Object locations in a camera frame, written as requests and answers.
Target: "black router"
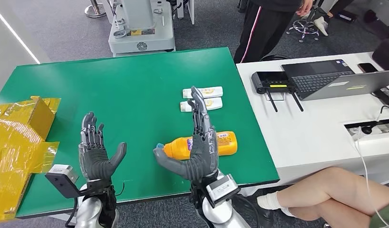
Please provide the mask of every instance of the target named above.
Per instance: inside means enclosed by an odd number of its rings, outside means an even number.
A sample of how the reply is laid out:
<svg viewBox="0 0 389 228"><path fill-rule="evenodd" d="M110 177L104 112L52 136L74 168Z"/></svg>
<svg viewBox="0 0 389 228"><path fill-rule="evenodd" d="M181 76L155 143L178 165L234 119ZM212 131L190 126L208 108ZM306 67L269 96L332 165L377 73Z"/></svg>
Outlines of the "black router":
<svg viewBox="0 0 389 228"><path fill-rule="evenodd" d="M288 80L287 74L284 71L255 72L252 75L252 82L258 94L267 94L269 96L270 102L276 112L278 110L270 93L290 93L301 112L304 111L295 95L297 88Z"/></svg>

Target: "white sock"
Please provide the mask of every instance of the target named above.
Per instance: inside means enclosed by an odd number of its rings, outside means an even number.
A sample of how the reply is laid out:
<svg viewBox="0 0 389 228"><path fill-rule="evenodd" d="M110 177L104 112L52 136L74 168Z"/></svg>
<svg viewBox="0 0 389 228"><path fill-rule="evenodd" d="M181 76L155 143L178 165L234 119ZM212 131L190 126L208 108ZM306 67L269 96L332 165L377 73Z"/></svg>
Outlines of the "white sock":
<svg viewBox="0 0 389 228"><path fill-rule="evenodd" d="M286 214L287 216L296 218L289 210L288 208L281 208L282 212Z"/></svg>
<svg viewBox="0 0 389 228"><path fill-rule="evenodd" d="M257 201L259 207L267 210L276 210L282 208L279 201L277 200L277 192L269 193L264 196L259 196L257 198Z"/></svg>

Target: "laptop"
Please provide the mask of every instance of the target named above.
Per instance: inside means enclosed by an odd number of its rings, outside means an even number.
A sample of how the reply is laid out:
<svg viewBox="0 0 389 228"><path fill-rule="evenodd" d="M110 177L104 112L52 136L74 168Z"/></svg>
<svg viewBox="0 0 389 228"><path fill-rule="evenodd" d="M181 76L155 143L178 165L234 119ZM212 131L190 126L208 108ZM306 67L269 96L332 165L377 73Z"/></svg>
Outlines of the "laptop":
<svg viewBox="0 0 389 228"><path fill-rule="evenodd" d="M389 86L389 71L354 74L341 59L282 67L303 101L369 94Z"/></svg>

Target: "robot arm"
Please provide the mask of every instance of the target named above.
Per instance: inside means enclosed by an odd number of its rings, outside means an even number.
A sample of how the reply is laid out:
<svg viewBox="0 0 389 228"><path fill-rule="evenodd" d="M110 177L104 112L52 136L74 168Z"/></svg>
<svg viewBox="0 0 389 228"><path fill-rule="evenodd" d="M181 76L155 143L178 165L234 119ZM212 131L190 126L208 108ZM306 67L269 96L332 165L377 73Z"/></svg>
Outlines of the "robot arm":
<svg viewBox="0 0 389 228"><path fill-rule="evenodd" d="M190 158L178 161L167 157L163 145L153 150L157 162L171 172L191 181L192 202L200 217L211 228L249 228L232 207L231 198L239 192L230 174L218 170L217 136L211 125L201 92L192 87L193 146Z"/></svg>
<svg viewBox="0 0 389 228"><path fill-rule="evenodd" d="M127 145L120 143L115 155L109 159L104 146L104 125L101 123L97 131L96 122L93 112L84 116L78 145L79 164L87 180L87 189L76 188L74 183L78 176L73 174L69 165L54 165L45 175L64 197L74 198L71 217L77 207L77 198L83 197L77 212L77 228L114 228L118 220L111 176L126 155ZM66 222L67 228L74 227L68 224L71 217Z"/></svg>

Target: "crossed legs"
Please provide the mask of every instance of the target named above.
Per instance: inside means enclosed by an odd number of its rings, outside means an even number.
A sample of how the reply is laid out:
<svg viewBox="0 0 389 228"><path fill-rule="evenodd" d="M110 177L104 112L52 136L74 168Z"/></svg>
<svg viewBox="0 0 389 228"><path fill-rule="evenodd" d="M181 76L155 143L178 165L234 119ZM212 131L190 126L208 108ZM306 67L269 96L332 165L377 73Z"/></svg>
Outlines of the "crossed legs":
<svg viewBox="0 0 389 228"><path fill-rule="evenodd" d="M377 210L389 204L389 188L369 181ZM375 213L366 180L341 168L327 168L277 192L281 207L303 220L324 218L333 228L368 227Z"/></svg>

